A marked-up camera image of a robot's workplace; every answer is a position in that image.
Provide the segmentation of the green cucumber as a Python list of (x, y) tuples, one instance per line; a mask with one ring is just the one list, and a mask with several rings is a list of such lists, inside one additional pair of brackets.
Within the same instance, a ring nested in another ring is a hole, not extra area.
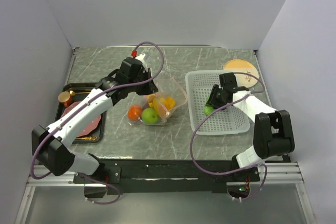
[(210, 98), (210, 95), (207, 97), (205, 107), (204, 107), (204, 114), (206, 116), (208, 116), (209, 114), (211, 114), (214, 111), (214, 108), (212, 106), (207, 105), (207, 102), (208, 102), (209, 98)]

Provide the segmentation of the orange fried food piece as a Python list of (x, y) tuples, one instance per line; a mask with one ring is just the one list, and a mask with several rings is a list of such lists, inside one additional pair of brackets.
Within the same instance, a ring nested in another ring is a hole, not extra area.
[(154, 99), (155, 99), (155, 94), (149, 94), (145, 97), (145, 101), (147, 103), (152, 103)]

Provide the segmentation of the orange pumpkin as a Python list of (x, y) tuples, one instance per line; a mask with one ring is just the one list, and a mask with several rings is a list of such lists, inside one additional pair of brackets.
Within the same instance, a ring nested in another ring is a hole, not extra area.
[(138, 104), (132, 105), (128, 110), (128, 118), (131, 121), (139, 121), (141, 119), (142, 107)]

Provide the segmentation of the clear zip top bag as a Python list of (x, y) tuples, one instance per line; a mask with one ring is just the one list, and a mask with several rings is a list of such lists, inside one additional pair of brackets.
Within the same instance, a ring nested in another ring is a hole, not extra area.
[(127, 113), (131, 125), (163, 125), (187, 102), (186, 92), (174, 78), (158, 79), (154, 83), (158, 92), (135, 96), (135, 103)]

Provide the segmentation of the green apple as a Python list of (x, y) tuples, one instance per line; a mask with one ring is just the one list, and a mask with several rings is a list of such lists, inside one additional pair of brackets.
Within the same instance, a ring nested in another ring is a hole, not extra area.
[(156, 124), (159, 118), (159, 115), (153, 108), (146, 108), (141, 114), (141, 119), (145, 124)]

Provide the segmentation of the yellow bell pepper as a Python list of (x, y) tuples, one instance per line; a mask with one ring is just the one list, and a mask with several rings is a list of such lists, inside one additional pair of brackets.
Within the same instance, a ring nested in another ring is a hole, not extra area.
[(176, 102), (172, 97), (160, 97), (159, 101), (164, 105), (167, 110), (170, 110), (175, 107)]

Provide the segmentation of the orange mango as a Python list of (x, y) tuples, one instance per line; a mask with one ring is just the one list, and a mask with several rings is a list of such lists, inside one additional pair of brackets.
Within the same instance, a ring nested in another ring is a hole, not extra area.
[(161, 118), (166, 118), (169, 114), (169, 105), (164, 98), (155, 98), (153, 100), (153, 108)]

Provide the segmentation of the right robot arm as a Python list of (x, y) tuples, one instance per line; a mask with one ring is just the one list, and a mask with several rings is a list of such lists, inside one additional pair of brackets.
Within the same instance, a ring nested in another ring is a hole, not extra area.
[(248, 170), (274, 156), (289, 154), (295, 149), (290, 114), (286, 110), (276, 110), (254, 96), (245, 86), (239, 86), (236, 75), (229, 72), (219, 75), (220, 84), (213, 85), (206, 101), (211, 113), (234, 106), (244, 112), (254, 123), (253, 144), (233, 156), (230, 172), (235, 181), (242, 181)]

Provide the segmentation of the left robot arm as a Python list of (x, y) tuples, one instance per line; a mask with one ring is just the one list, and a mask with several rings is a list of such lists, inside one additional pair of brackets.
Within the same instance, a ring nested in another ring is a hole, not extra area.
[(99, 160), (89, 154), (71, 152), (69, 146), (94, 119), (129, 93), (148, 95), (158, 91), (148, 62), (146, 54), (127, 57), (119, 69), (102, 78), (67, 115), (47, 128), (35, 127), (31, 133), (33, 159), (55, 176), (73, 171), (84, 173), (93, 183), (100, 182), (104, 169)]

